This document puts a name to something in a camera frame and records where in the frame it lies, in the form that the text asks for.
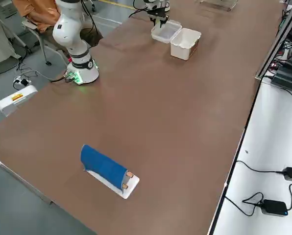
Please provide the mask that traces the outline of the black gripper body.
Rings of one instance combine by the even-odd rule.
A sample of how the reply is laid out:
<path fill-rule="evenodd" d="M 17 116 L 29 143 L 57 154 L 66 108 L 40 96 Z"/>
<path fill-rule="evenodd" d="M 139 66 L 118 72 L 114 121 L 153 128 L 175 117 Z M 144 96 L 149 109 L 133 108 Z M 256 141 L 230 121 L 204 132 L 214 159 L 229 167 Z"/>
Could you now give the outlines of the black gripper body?
<path fill-rule="evenodd" d="M 168 17 L 165 12 L 165 8 L 156 8 L 153 10 L 147 10 L 147 14 L 152 19 L 165 20 Z"/>

